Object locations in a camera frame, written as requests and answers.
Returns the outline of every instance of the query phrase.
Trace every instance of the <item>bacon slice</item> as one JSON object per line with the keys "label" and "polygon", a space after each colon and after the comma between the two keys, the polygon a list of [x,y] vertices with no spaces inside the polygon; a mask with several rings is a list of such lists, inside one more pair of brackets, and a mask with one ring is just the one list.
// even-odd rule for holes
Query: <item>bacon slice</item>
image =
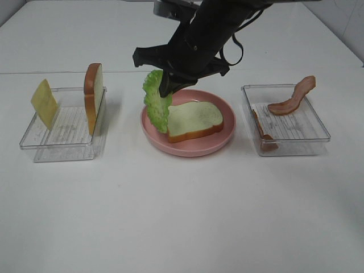
{"label": "bacon slice", "polygon": [[[258,115],[257,113],[253,110],[253,116],[255,118],[255,120],[257,121],[258,124],[258,131],[260,134],[260,137],[263,137],[263,139],[265,140],[273,140],[271,135],[265,134],[263,132],[262,126],[260,125],[259,119],[258,119]],[[270,152],[270,151],[274,151],[275,149],[278,149],[278,145],[276,143],[260,143],[260,149],[263,152]]]}
{"label": "bacon slice", "polygon": [[279,104],[269,104],[268,110],[274,115],[288,115],[297,110],[304,96],[316,87],[316,78],[307,76],[295,86],[295,90],[290,99]]}

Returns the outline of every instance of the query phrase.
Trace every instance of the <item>yellow cheese slice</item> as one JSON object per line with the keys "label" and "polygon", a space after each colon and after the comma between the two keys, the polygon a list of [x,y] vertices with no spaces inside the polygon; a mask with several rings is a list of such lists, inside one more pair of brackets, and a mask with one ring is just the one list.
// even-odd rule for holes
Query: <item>yellow cheese slice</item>
{"label": "yellow cheese slice", "polygon": [[50,130],[52,128],[52,121],[57,113],[58,104],[46,79],[39,84],[33,94],[31,103],[38,114],[38,117]]}

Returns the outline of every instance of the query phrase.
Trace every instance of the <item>bread slice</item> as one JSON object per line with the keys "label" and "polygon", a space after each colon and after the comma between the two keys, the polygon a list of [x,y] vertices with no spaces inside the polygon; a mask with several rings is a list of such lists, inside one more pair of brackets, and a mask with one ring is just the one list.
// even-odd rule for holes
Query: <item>bread slice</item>
{"label": "bread slice", "polygon": [[201,138],[220,132],[224,118],[219,110],[208,101],[191,101],[168,108],[168,141],[180,142]]}
{"label": "bread slice", "polygon": [[90,64],[84,82],[85,110],[90,135],[93,134],[95,129],[103,92],[102,65],[100,63]]}

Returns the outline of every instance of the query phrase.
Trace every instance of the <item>pink bowl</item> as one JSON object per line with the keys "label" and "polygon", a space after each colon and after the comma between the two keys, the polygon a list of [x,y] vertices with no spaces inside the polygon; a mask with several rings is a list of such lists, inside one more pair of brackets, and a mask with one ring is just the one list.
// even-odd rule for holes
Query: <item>pink bowl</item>
{"label": "pink bowl", "polygon": [[236,126],[236,118],[230,105],[217,95],[192,89],[184,89],[173,95],[173,105],[189,101],[209,101],[215,104],[224,117],[224,128],[219,133],[203,138],[188,139],[177,143],[169,143],[166,134],[162,134],[151,124],[146,106],[141,113],[142,128],[148,140],[158,149],[172,155],[195,157],[211,154],[222,148],[232,138]]}

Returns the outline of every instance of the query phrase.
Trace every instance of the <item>clear plastic container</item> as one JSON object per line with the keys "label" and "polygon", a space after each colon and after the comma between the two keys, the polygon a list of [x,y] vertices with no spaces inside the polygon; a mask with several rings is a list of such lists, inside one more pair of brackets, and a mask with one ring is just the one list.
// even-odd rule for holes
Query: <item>clear plastic container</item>
{"label": "clear plastic container", "polygon": [[260,156],[319,155],[326,151],[325,144],[330,141],[330,134],[306,97],[300,107],[289,115],[277,116],[269,112],[268,104],[291,98],[294,87],[294,84],[242,87],[244,115]]}
{"label": "clear plastic container", "polygon": [[95,158],[105,145],[106,129],[103,126],[106,108],[106,87],[96,120],[93,135],[89,134],[83,88],[52,88],[59,109],[48,130],[34,114],[21,142],[34,162],[58,162]]}

